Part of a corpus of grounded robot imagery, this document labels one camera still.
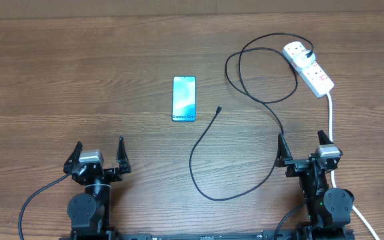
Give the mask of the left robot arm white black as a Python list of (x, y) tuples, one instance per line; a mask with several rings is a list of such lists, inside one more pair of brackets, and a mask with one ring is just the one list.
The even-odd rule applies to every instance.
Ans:
[(84, 192), (72, 197), (67, 206), (71, 220), (70, 239), (115, 239), (122, 238), (111, 226), (111, 184), (123, 180), (131, 172), (125, 150), (124, 138), (119, 138), (116, 162), (118, 167), (104, 168), (100, 150), (84, 151), (81, 142), (63, 166), (63, 172), (84, 186)]

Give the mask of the Galaxy S24+ smartphone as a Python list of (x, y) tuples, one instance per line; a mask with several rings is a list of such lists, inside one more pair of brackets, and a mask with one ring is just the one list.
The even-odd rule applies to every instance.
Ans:
[(173, 78), (172, 121), (194, 122), (196, 120), (196, 77)]

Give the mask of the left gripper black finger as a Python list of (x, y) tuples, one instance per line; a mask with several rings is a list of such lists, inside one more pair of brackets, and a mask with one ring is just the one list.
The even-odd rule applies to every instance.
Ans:
[(77, 142), (72, 154), (68, 157), (63, 165), (64, 173), (71, 173), (74, 166), (79, 162), (79, 156), (82, 152), (83, 145), (80, 141)]
[(122, 136), (120, 136), (119, 138), (116, 161), (119, 164), (119, 172), (121, 174), (126, 174), (131, 172), (131, 165), (127, 156), (127, 152), (125, 150), (124, 138)]

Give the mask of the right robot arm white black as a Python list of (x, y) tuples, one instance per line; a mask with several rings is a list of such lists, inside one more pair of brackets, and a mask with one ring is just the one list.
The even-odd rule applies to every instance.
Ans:
[(338, 167), (343, 152), (320, 130), (319, 145), (306, 159), (294, 159), (283, 134), (278, 135), (276, 167), (286, 168), (287, 177), (299, 178), (304, 203), (292, 209), (279, 222), (273, 238), (279, 236), (284, 222), (302, 207), (307, 208), (308, 222), (298, 223), (294, 230), (282, 234), (284, 239), (354, 239), (345, 226), (351, 222), (354, 195), (347, 189), (330, 187), (326, 174)]

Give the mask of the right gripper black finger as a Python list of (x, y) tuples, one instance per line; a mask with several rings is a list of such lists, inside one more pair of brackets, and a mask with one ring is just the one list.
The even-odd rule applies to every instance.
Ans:
[(293, 156), (288, 148), (282, 133), (278, 134), (278, 150), (275, 160), (276, 167), (286, 167), (293, 161)]
[(329, 139), (329, 137), (325, 134), (323, 130), (320, 130), (317, 132), (318, 138), (319, 138), (319, 144), (320, 145), (332, 145), (332, 140)]

